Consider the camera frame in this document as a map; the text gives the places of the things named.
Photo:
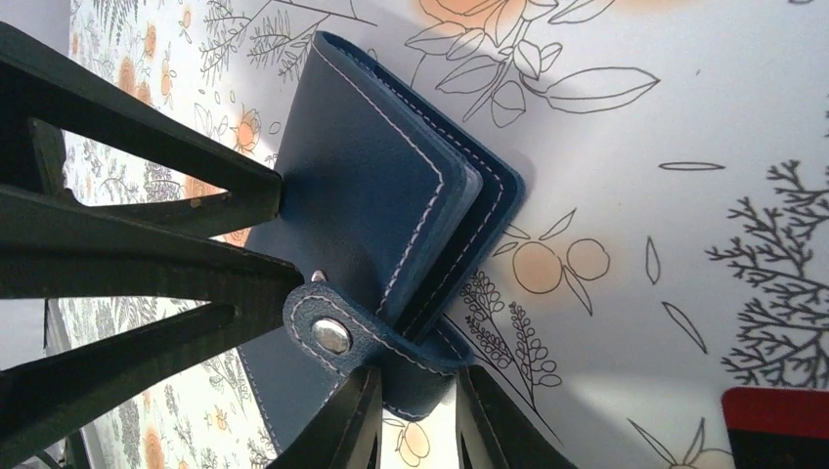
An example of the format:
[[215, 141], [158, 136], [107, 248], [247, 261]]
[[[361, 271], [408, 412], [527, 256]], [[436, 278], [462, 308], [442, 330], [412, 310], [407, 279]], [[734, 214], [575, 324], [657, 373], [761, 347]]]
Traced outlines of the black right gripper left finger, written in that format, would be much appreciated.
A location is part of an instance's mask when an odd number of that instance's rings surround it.
[[377, 468], [381, 415], [381, 372], [360, 366], [268, 469]]

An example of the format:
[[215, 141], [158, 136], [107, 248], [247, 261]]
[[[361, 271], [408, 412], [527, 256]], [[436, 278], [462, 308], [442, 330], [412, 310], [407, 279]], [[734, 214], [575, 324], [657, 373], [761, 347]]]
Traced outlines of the navy blue card holder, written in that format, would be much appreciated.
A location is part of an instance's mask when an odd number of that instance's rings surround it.
[[280, 214], [246, 247], [323, 275], [239, 349], [275, 446], [361, 365], [379, 368], [386, 409], [425, 418], [474, 360], [444, 312], [519, 207], [521, 176], [330, 32], [314, 36], [275, 167]]

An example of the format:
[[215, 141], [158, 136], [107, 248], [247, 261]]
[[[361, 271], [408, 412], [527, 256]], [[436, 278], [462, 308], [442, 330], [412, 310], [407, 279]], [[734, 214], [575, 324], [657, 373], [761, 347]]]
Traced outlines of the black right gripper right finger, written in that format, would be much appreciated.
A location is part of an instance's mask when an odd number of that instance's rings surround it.
[[458, 463], [463, 469], [575, 469], [480, 365], [458, 370]]

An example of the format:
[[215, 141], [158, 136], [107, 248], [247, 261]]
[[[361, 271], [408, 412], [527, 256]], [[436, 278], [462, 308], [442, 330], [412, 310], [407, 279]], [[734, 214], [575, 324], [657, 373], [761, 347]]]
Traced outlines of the red card pile centre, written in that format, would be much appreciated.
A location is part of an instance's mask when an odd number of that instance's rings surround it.
[[826, 391], [735, 387], [721, 406], [737, 468], [828, 466]]

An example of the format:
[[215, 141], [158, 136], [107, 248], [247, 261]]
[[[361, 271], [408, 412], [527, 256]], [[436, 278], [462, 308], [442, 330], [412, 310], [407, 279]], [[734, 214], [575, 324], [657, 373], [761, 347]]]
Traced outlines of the floral patterned table cloth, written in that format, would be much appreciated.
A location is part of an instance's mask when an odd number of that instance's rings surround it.
[[74, 1], [69, 56], [260, 163], [317, 32], [524, 178], [450, 323], [581, 468], [824, 468], [729, 389], [828, 390], [824, 1]]

